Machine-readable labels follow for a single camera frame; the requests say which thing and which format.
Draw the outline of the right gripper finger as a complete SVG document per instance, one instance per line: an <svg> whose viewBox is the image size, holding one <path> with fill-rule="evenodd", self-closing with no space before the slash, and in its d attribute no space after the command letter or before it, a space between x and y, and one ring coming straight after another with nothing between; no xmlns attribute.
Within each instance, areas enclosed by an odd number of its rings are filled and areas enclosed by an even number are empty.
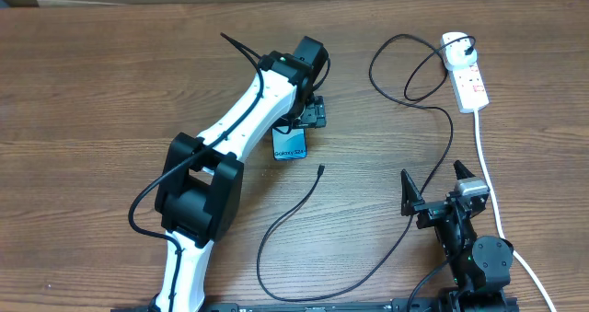
<svg viewBox="0 0 589 312"><path fill-rule="evenodd" d="M475 177L475 175L460 160L456 160L453 164L453 167L457 180L470 179Z"/></svg>
<svg viewBox="0 0 589 312"><path fill-rule="evenodd" d="M424 204L424 199L406 169L401 170L401 188L401 214L404 216L415 215L416 208Z"/></svg>

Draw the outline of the blue-screen Samsung smartphone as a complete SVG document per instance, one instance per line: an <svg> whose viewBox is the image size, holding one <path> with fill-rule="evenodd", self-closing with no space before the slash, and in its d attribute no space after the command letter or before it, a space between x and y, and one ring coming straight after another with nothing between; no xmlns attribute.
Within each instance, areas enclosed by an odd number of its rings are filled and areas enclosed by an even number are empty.
<svg viewBox="0 0 589 312"><path fill-rule="evenodd" d="M277 161L306 158L306 135L303 129L292 129L287 133L287 127L276 127L271 130L273 157Z"/></svg>

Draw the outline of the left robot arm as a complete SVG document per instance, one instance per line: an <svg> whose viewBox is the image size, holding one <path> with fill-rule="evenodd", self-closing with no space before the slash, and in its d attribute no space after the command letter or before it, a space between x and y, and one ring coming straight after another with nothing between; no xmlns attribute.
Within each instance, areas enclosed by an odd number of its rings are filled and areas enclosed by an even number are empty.
<svg viewBox="0 0 589 312"><path fill-rule="evenodd" d="M294 52L258 56L238 43L256 70L248 90L213 126L197 136L179 133L171 142L155 208L167 239L161 291L150 311L198 311L214 243L237 215L244 163L263 135L291 137L322 128L323 98L315 96L329 71L324 45L304 37Z"/></svg>

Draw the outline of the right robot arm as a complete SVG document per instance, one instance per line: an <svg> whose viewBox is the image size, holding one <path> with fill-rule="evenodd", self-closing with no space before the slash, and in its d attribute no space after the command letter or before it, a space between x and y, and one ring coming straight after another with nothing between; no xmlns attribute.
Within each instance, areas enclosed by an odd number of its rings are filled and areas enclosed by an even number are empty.
<svg viewBox="0 0 589 312"><path fill-rule="evenodd" d="M445 261L428 273L412 290L407 311L517 311L515 298L503 288L511 281L514 246L494 236L479 236L471 219L486 209L491 191L460 161L454 163L456 185L438 202L426 202L407 170L401 171L401 213L415 216L419 229L432 227ZM443 267L449 267L455 285L438 296L416 300L417 293Z"/></svg>

